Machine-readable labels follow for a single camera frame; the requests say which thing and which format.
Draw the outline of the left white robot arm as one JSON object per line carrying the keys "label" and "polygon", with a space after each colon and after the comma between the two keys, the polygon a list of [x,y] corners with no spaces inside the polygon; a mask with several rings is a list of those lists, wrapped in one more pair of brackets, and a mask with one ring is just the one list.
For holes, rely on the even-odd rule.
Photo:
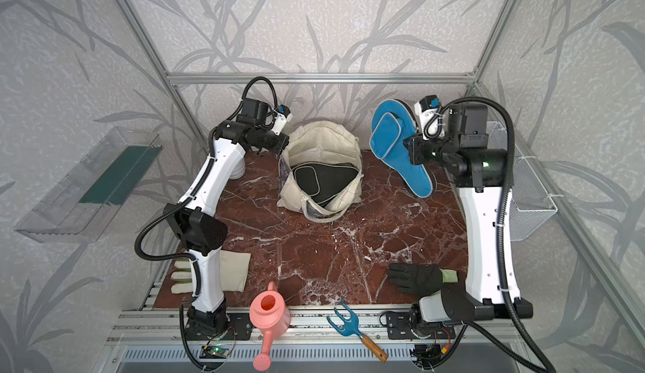
{"label": "left white robot arm", "polygon": [[228,227],[216,218],[228,181],[245,174],[245,155],[253,149],[280,154],[287,146],[283,123],[271,129],[234,121],[213,128],[208,157],[188,191],[177,204],[164,209],[167,222],[190,262],[192,301],[187,317],[191,327],[211,335],[228,329],[226,299],[220,282],[220,252]]}

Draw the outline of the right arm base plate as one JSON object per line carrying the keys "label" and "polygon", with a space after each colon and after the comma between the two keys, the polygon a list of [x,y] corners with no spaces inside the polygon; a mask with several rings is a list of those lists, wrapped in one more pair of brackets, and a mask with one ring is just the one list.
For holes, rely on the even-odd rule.
{"label": "right arm base plate", "polygon": [[386,328],[388,339],[444,340],[456,338],[455,329],[442,323],[429,323],[419,316],[408,312],[386,311],[379,317],[380,324]]}

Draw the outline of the beige canvas bag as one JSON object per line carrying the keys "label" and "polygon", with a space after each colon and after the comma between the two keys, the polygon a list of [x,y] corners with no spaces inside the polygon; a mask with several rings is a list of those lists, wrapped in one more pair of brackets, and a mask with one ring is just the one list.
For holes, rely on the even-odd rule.
{"label": "beige canvas bag", "polygon": [[279,159],[277,205],[313,223],[331,223],[361,201],[359,139],[332,121],[298,127]]}

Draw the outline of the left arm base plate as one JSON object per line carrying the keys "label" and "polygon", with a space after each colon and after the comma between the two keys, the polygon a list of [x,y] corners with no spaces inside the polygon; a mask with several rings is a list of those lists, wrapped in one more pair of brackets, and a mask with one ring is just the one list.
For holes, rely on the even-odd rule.
{"label": "left arm base plate", "polygon": [[189,311],[186,315],[185,336],[188,341],[207,339],[250,339],[253,324],[248,313],[209,315]]}

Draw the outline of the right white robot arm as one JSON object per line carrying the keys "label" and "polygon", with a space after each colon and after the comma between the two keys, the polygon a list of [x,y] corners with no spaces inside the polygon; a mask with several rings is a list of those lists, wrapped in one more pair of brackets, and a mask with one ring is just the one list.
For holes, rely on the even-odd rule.
{"label": "right white robot arm", "polygon": [[404,141],[411,164],[435,162],[445,169],[465,217],[468,272],[463,283],[445,283],[439,292],[419,300],[428,323],[507,319],[533,316],[533,305],[517,285],[510,241],[512,154],[485,147],[461,147],[452,139]]}

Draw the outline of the blue paddle case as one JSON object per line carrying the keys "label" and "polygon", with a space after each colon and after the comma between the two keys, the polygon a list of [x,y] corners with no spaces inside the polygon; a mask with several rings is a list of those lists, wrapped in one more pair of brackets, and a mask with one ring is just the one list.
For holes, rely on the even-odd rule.
{"label": "blue paddle case", "polygon": [[404,141],[417,133],[409,106],[398,99],[379,104],[372,116],[370,148],[374,156],[396,171],[418,198],[434,191],[433,173],[423,165],[413,165]]}

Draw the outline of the black paddle case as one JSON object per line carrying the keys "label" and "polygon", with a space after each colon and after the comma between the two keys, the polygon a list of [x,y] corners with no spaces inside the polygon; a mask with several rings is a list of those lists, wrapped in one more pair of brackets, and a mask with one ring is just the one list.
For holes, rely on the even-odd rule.
{"label": "black paddle case", "polygon": [[359,174],[351,163],[326,164],[307,162],[292,168],[299,188],[321,206],[327,206]]}

